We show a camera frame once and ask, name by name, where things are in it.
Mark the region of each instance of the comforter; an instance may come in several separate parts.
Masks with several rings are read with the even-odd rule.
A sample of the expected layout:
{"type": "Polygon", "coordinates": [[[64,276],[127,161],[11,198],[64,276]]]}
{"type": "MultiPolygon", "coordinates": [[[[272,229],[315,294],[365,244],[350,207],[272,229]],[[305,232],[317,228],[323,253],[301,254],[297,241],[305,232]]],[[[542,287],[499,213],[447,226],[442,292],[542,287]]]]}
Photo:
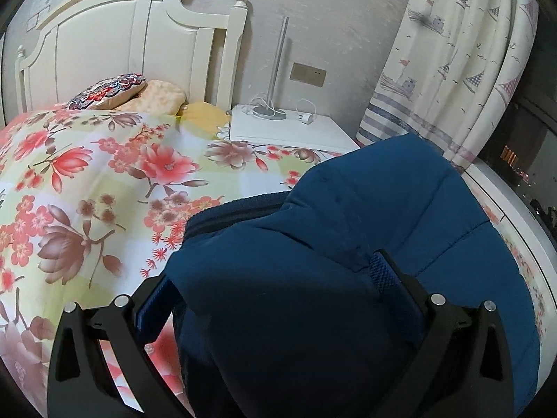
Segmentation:
{"type": "MultiPolygon", "coordinates": [[[[228,140],[229,121],[116,111],[37,111],[0,132],[0,356],[46,414],[65,303],[103,306],[157,275],[188,219],[287,191],[335,153],[228,140]]],[[[111,374],[137,407],[109,345],[111,374]]],[[[146,351],[188,406],[171,322],[146,351]]]]}

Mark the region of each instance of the wall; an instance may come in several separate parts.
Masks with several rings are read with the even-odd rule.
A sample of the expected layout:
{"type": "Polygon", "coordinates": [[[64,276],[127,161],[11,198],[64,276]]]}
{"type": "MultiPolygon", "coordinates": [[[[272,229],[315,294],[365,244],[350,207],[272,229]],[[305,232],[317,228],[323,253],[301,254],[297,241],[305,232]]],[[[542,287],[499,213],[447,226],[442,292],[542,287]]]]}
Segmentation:
{"type": "MultiPolygon", "coordinates": [[[[62,0],[53,0],[56,5],[62,0]]],[[[234,0],[183,0],[199,12],[228,13],[234,0]]],[[[252,10],[240,57],[234,103],[248,103],[266,92],[282,16],[290,17],[285,52],[275,91],[275,105],[294,109],[310,99],[354,136],[391,50],[408,0],[250,0],[252,10]],[[327,70],[323,88],[289,80],[293,62],[327,70]]],[[[4,103],[8,120],[17,114],[15,58],[20,44],[30,54],[38,32],[26,33],[31,0],[13,18],[3,61],[4,103]]],[[[99,36],[109,26],[95,27],[99,36]]]]}

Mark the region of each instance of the sailboat print curtain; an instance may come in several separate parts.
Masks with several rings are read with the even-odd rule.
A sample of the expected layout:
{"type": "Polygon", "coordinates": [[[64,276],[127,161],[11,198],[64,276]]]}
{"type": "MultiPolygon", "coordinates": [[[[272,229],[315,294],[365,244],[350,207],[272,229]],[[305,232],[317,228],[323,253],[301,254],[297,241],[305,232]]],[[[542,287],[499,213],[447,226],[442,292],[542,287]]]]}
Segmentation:
{"type": "Polygon", "coordinates": [[[410,0],[357,140],[415,133],[467,168],[509,105],[537,24],[535,0],[410,0]]]}

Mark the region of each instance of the wall outlet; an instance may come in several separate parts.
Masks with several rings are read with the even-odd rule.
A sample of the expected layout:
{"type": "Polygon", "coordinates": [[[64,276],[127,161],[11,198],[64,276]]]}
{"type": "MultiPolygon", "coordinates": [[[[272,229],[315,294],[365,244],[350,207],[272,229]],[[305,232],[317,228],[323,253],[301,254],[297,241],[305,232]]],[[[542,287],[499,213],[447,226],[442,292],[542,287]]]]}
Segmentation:
{"type": "Polygon", "coordinates": [[[324,71],[323,69],[317,69],[316,67],[312,67],[310,65],[294,63],[292,66],[292,72],[290,73],[290,79],[322,88],[323,83],[325,83],[326,75],[327,71],[324,71]]]}

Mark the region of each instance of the white wooden headboard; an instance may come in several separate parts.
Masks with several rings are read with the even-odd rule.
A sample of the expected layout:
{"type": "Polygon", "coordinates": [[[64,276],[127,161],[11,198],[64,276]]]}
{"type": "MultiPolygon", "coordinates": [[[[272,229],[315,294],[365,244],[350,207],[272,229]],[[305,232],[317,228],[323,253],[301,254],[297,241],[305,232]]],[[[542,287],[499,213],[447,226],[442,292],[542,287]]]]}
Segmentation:
{"type": "Polygon", "coordinates": [[[201,14],[181,0],[66,0],[37,29],[37,46],[16,59],[19,111],[65,102],[97,81],[143,73],[182,88],[189,102],[203,101],[213,35],[225,29],[216,105],[229,110],[247,0],[229,15],[201,14]]]}

